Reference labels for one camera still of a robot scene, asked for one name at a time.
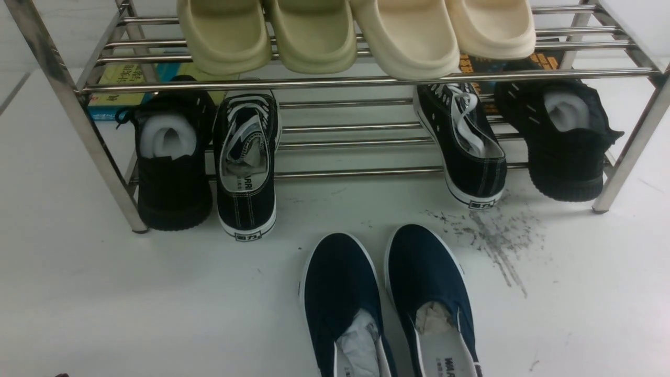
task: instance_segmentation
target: shoe rack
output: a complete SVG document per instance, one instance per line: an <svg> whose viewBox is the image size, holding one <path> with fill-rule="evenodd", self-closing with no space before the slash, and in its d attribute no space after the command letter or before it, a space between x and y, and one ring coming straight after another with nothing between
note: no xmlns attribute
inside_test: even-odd
<svg viewBox="0 0 670 377"><path fill-rule="evenodd" d="M190 62L188 54L152 54L151 48L185 48L183 39L147 39L143 28L149 25L176 25L177 17L141 17L137 15L133 0L113 0L117 6L116 12L105 29L95 50L86 65L78 82L74 82L64 64L58 49L54 45L33 0L5 0L12 17L21 30L26 42L30 46L47 76L56 96L67 113L74 129L83 141L93 162L105 180L109 190L118 203L121 211L135 233L145 233L147 226L140 220L137 206L133 198L137 187L137 171L135 159L131 159L130 166L122 171L112 158L105 141L103 140L95 122L86 110L92 93L152 93L156 91L172 91L178 89L206 89L208 91L228 91L235 89L315 89L315 88L357 88L357 87L388 87L393 85L416 84L446 84L472 81L511 81L511 80L543 80L553 78L620 78L646 77L655 87L655 92L649 99L647 107L635 125L621 156L614 159L605 155L606 184L602 194L593 205L595 213L607 212L614 202L624 182L628 178L633 166L642 154L656 127L670 106L670 85L668 78L670 70L660 67L647 53L646 49L634 36L627 32L616 17L612 16L605 3L600 0L580 0L577 5L534 7L535 15L574 14L572 25L567 28L538 29L537 36L565 37L561 42L538 42L538 51L564 51L565 58L561 69L555 71L534 70L505 73L465 73L452 74L443 78L427 81L406 81L389 76L368 77L338 77L338 78L292 78L284 80L236 80L220 82L180 82L159 83L153 70L154 63L158 62ZM591 18L595 18L600 25L589 26ZM583 42L585 35L609 35L612 40L602 42ZM370 57L370 50L361 46L364 42L362 35L357 36L359 42L358 57ZM132 55L115 56L116 49L132 49ZM603 68L603 69L572 69L577 51L597 49L625 50L628 57L635 63L636 68ZM142 64L147 83L142 85L100 85L98 80L108 64ZM282 109L324 109L339 107L369 107L369 106L402 106L410 105L411 98L359 100L359 101L312 101L299 103L283 103ZM500 124L499 118L491 118L492 125ZM350 124L325 126L285 126L285 133L330 133L338 131L375 131L383 136L385 131L398 129L421 128L418 122L411 123L376 123ZM426 135L422 138L374 140L336 141L310 143L290 143L280 146L280 149L307 150L313 148L363 148L388 147L431 144ZM499 140L521 140L516 133L498 134ZM524 169L526 164L509 164L510 169ZM443 174L441 166L414 166L385 169L364 170L328 170L309 172L283 172L275 175L276 179L299 178L338 178L338 177L366 177L374 178L388 175L413 174Z"/></svg>

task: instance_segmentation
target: shoe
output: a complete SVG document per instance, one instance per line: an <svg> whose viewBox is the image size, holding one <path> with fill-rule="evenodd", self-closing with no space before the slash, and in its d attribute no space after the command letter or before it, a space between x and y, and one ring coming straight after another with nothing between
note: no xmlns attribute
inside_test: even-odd
<svg viewBox="0 0 670 377"><path fill-rule="evenodd" d="M261 239L277 219L279 103L271 91L231 91L214 122L218 216L237 241Z"/></svg>
<svg viewBox="0 0 670 377"><path fill-rule="evenodd" d="M350 0L379 66L405 80L458 72L460 53L444 0Z"/></svg>
<svg viewBox="0 0 670 377"><path fill-rule="evenodd" d="M322 377L396 377L375 266L351 235L319 242L298 289Z"/></svg>
<svg viewBox="0 0 670 377"><path fill-rule="evenodd" d="M472 85L419 85L413 105L440 147L451 194L469 209L493 207L503 195L507 161Z"/></svg>
<svg viewBox="0 0 670 377"><path fill-rule="evenodd" d="M358 56L347 0L265 0L286 68L306 74L349 69Z"/></svg>
<svg viewBox="0 0 670 377"><path fill-rule="evenodd" d="M530 59L505 70L541 67ZM496 83L495 101L505 121L528 145L531 180L557 201L591 201L603 187L604 154L623 136L612 131L596 89L577 80Z"/></svg>
<svg viewBox="0 0 670 377"><path fill-rule="evenodd" d="M247 72L272 58L261 0L177 0L193 63L209 74Z"/></svg>
<svg viewBox="0 0 670 377"><path fill-rule="evenodd" d="M384 272L415 375L481 377L463 270L444 241L420 225L401 227Z"/></svg>
<svg viewBox="0 0 670 377"><path fill-rule="evenodd" d="M195 81L176 76L171 81ZM135 126L139 174L137 210L156 230L177 231L201 224L212 211L205 174L205 148L212 139L216 105L206 91L170 91L126 107L119 124Z"/></svg>
<svg viewBox="0 0 670 377"><path fill-rule="evenodd" d="M458 46L489 59L523 59L535 51L535 22L528 0L447 0Z"/></svg>

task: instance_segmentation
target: black canvas sneaker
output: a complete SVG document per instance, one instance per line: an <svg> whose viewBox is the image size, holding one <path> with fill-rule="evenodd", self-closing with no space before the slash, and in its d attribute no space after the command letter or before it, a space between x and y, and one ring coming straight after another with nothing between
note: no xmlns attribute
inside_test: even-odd
<svg viewBox="0 0 670 377"><path fill-rule="evenodd" d="M470 209L491 208L503 195L507 162L470 84L419 85L414 112L442 151L451 194Z"/></svg>
<svg viewBox="0 0 670 377"><path fill-rule="evenodd" d="M218 215L237 241L254 241L277 219L279 103L271 91L228 92L214 122Z"/></svg>
<svg viewBox="0 0 670 377"><path fill-rule="evenodd" d="M541 67L530 59L505 70ZM604 154L623 136L612 131L595 89L577 80L497 83L500 114L528 145L531 180L557 201L582 202L602 192Z"/></svg>
<svg viewBox="0 0 670 377"><path fill-rule="evenodd" d="M177 76L172 81L195 81ZM139 171L137 210L153 229L177 231L201 224L212 211L205 147L212 139L216 105L205 91L158 93L119 110L119 124L135 126Z"/></svg>
<svg viewBox="0 0 670 377"><path fill-rule="evenodd" d="M465 275L442 238L421 225L400 227L384 272L415 376L482 377Z"/></svg>
<svg viewBox="0 0 670 377"><path fill-rule="evenodd" d="M298 296L321 377L397 377L370 255L334 233L310 254Z"/></svg>

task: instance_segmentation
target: beige slide sandal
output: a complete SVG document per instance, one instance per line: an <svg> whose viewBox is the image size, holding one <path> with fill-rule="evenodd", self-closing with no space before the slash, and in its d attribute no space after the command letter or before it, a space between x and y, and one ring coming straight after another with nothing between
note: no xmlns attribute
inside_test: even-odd
<svg viewBox="0 0 670 377"><path fill-rule="evenodd" d="M356 61L356 32L347 0L265 0L279 57L299 73L342 72Z"/></svg>
<svg viewBox="0 0 670 377"><path fill-rule="evenodd" d="M528 0L446 0L463 53L489 59L523 59L535 50Z"/></svg>
<svg viewBox="0 0 670 377"><path fill-rule="evenodd" d="M457 72L460 52L445 0L350 0L379 66L407 80Z"/></svg>
<svg viewBox="0 0 670 377"><path fill-rule="evenodd" d="M193 63L209 74L261 68L272 57L260 0L177 0Z"/></svg>

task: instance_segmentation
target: black rubber sole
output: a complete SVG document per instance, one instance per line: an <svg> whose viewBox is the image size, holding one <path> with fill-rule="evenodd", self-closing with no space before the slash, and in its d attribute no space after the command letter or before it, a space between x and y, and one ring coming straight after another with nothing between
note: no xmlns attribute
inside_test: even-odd
<svg viewBox="0 0 670 377"><path fill-rule="evenodd" d="M502 115L502 118L514 127L521 137L526 140L528 145L528 171L531 176L531 181L535 188L551 199L563 202L586 202L597 198L602 192L603 179L602 174L592 180L583 181L569 181L557 178L552 174L552 171L546 169L541 163L541 157L538 157L533 150L533 146L528 144L524 133L515 126L516 123L521 122L518 118L518 113L511 109L505 101L505 92L502 87L496 85L494 90L494 100L496 107Z"/></svg>
<svg viewBox="0 0 670 377"><path fill-rule="evenodd" d="M160 211L146 207L140 201L137 211L140 218L151 229L160 231L180 231L197 227L212 213L212 193L209 191L202 202L184 211Z"/></svg>

